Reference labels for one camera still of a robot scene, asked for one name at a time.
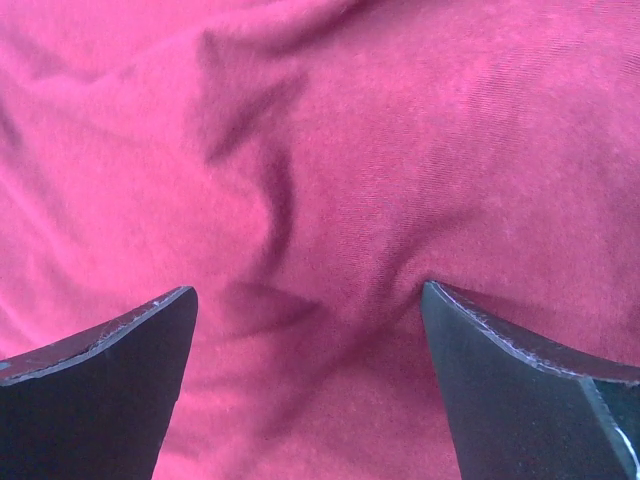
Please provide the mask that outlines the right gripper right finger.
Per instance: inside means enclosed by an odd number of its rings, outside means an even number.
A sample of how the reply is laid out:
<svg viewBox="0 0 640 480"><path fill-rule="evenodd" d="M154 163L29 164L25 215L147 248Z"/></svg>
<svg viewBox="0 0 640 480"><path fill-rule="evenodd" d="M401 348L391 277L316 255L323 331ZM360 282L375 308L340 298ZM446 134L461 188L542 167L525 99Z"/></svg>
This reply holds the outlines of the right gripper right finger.
<svg viewBox="0 0 640 480"><path fill-rule="evenodd" d="M637 367L552 341L435 281L421 314L462 478L638 478Z"/></svg>

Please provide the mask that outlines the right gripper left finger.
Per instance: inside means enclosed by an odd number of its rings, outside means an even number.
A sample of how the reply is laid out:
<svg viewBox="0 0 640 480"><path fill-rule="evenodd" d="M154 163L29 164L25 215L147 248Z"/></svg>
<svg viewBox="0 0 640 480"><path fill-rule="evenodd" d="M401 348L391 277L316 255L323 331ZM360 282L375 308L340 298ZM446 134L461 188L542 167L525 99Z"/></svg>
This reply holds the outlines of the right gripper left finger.
<svg viewBox="0 0 640 480"><path fill-rule="evenodd" d="M195 289L183 286L2 360L2 478L151 478L197 312Z"/></svg>

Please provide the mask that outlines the maroon t shirt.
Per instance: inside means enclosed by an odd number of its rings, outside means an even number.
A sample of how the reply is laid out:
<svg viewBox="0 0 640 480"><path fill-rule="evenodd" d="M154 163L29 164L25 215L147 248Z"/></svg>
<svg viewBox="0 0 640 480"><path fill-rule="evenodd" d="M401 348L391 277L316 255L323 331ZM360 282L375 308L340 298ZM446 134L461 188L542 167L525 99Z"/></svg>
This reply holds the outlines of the maroon t shirt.
<svg viewBox="0 0 640 480"><path fill-rule="evenodd" d="M179 285L159 479L454 479L423 283L639 360L635 1L5 1L1 353Z"/></svg>

